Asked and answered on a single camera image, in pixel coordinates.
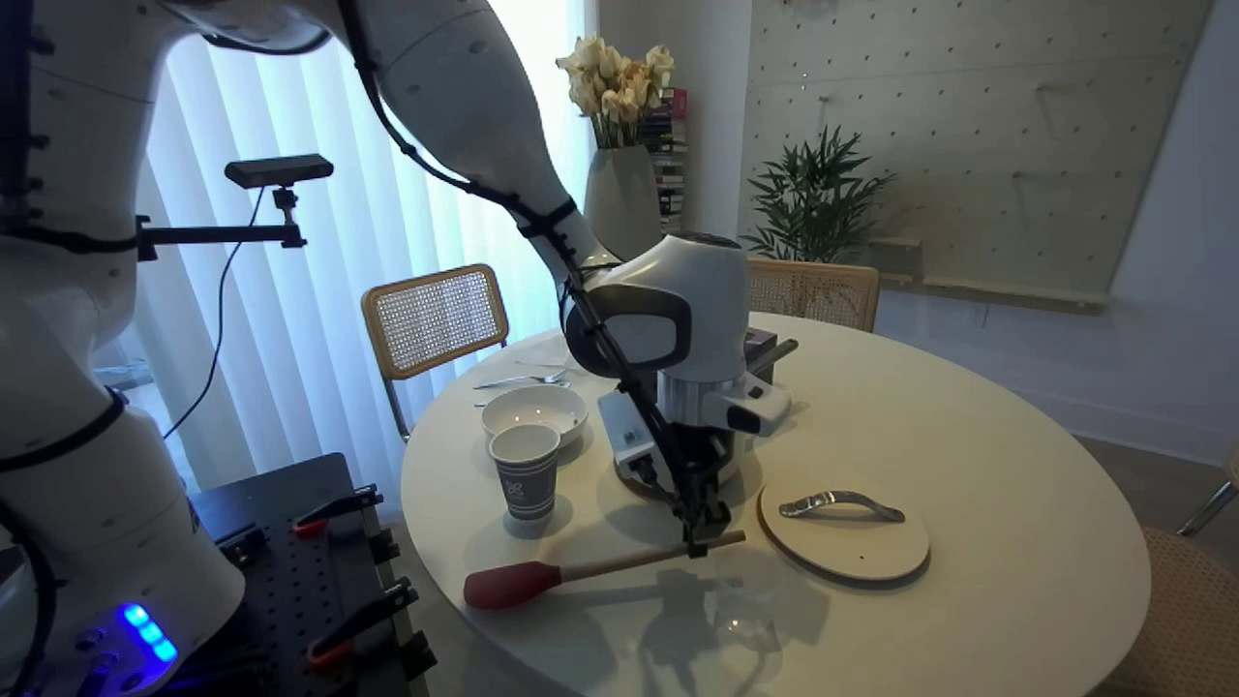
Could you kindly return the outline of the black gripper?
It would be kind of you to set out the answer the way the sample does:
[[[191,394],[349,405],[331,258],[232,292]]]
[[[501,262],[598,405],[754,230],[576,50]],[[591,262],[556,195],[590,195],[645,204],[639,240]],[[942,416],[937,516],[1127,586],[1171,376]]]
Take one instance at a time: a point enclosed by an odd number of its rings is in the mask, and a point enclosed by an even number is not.
[[[719,501],[719,467],[732,462],[732,432],[707,425],[674,425],[671,436],[683,542],[695,558],[701,558],[732,523],[732,511]]]

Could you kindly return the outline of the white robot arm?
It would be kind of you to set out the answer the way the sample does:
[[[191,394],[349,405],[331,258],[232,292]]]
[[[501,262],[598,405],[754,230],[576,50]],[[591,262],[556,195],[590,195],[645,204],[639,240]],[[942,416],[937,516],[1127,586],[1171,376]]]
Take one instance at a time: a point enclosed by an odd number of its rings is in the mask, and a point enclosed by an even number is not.
[[[528,71],[488,0],[165,0],[235,50],[349,48],[382,133],[426,173],[494,200],[563,300],[572,360],[616,376],[667,462],[683,542],[701,553],[732,523],[719,467],[745,405],[745,252],[671,231],[616,262],[564,195]]]

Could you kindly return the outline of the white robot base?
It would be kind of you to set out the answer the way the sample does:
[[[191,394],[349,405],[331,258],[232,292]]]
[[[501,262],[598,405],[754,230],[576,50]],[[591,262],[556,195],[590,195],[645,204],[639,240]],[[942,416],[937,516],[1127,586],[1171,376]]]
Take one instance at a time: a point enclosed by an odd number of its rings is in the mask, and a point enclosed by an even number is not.
[[[3,0],[0,502],[36,604],[3,620],[17,697],[155,692],[245,602],[155,422],[94,371],[136,309],[155,83],[200,27],[200,0]]]

